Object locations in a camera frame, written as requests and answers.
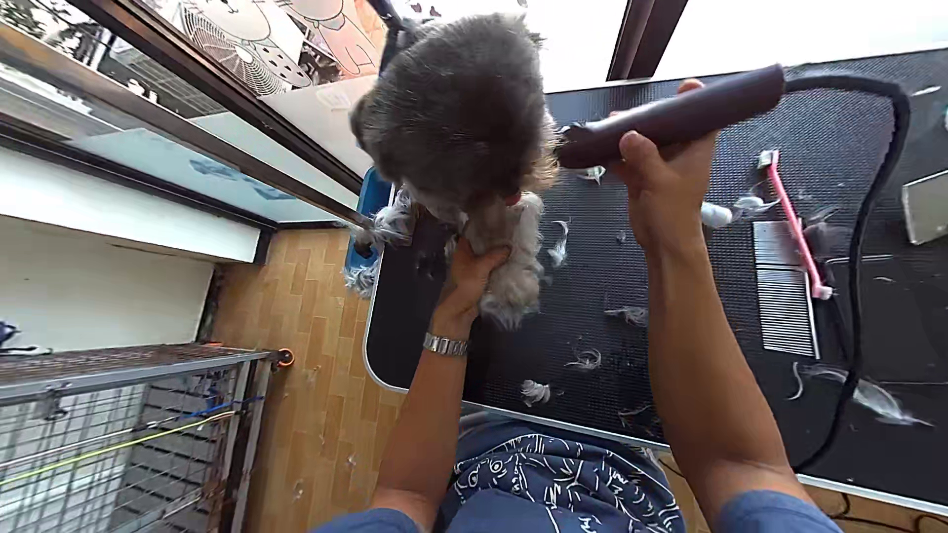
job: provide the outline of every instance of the blue shirt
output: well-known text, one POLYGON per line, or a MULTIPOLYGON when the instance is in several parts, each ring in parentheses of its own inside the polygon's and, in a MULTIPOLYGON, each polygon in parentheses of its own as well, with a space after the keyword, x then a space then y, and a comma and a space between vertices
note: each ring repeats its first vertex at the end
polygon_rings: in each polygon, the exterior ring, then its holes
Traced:
MULTIPOLYGON (((458 457, 436 531, 685 532, 667 479, 646 450, 505 420, 462 437, 458 457)), ((719 533, 840 533, 815 506, 767 490, 740 494, 718 520, 719 533)), ((372 509, 316 533, 417 530, 401 511, 372 509)))

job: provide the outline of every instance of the metal cage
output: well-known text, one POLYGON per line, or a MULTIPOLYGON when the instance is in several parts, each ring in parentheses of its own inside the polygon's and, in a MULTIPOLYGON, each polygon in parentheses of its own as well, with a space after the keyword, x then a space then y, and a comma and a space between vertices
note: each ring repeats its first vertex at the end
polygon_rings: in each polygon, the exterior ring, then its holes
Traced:
POLYGON ((0 360, 0 532, 240 530, 273 352, 0 360))

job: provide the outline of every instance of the silver watch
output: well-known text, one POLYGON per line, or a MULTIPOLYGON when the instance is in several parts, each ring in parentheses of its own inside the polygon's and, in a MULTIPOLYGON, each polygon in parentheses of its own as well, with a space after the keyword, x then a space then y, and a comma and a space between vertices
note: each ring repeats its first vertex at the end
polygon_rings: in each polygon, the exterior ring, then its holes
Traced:
POLYGON ((467 353, 466 340, 451 340, 437 335, 425 334, 425 343, 422 346, 435 354, 458 357, 467 353))

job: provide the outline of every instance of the shirt sleeve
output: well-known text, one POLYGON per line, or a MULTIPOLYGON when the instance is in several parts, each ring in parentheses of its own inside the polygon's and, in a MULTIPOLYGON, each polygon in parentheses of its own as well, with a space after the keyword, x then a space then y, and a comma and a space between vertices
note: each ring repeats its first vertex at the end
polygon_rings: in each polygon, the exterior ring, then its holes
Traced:
POLYGON ((842 533, 816 506, 789 494, 751 490, 720 511, 717 531, 724 533, 842 533))
POLYGON ((321 525, 311 533, 418 533, 418 526, 402 511, 369 509, 347 514, 321 525))

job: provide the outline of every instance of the black table mat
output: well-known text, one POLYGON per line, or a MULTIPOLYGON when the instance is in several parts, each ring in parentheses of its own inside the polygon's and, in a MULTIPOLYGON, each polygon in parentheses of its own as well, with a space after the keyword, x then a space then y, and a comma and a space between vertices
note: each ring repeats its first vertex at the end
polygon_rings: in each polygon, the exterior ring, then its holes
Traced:
MULTIPOLYGON (((873 213, 866 255, 891 255, 866 264, 863 291, 866 321, 866 375, 888 381, 948 381, 948 239, 921 247, 908 243, 900 202, 903 183, 948 168, 948 50, 933 50, 829 64, 796 67, 844 70, 897 81, 909 93, 935 85, 945 88, 912 98, 912 126, 902 159, 873 213)), ((715 77, 706 78, 713 81, 715 77)), ((674 94, 677 81, 615 85, 548 95, 557 123, 601 119, 674 94)), ((834 90, 784 97, 772 112, 721 133, 707 199, 729 205, 757 183, 757 154, 781 150, 780 173, 797 212, 806 215, 838 206, 830 221, 851 228, 891 136, 887 100, 834 90)), ((465 381, 465 400, 531 414, 576 426, 664 442, 651 408, 624 427, 617 413, 651 403, 647 376, 646 330, 605 317, 619 305, 647 305, 645 258, 628 229, 625 186, 606 176, 601 186, 563 171, 543 193, 544 249, 560 234, 553 220, 571 220, 566 264, 544 285, 540 313, 520 331, 504 333, 475 322, 465 381), (616 234, 629 239, 619 244, 616 234), (602 366, 577 371, 563 365, 577 350, 595 348, 602 366), (533 379, 550 384, 553 398, 528 408, 520 384, 533 379)), ((758 219, 779 220, 774 209, 758 219)), ((393 387, 410 385, 419 346, 444 276, 431 258, 441 253, 445 231, 422 221, 410 248, 386 248, 367 338, 372 373, 393 387)), ((846 242, 835 254, 846 255, 846 242)), ((709 252, 728 320, 776 415, 791 462, 808 456, 822 442, 839 392, 835 383, 808 381, 802 397, 792 364, 810 358, 762 348, 757 311, 752 227, 739 222, 716 230, 709 252)), ((549 266, 545 251, 541 262, 549 266)), ((845 287, 845 262, 830 268, 834 286, 845 287)), ((848 299, 840 290, 848 316, 848 299)), ((838 349, 830 306, 814 302, 823 362, 846 366, 838 349)), ((948 450, 948 386, 887 387, 915 416, 935 428, 882 424, 859 406, 848 418, 835 447, 807 472, 858 487, 948 505, 944 453, 948 450)))

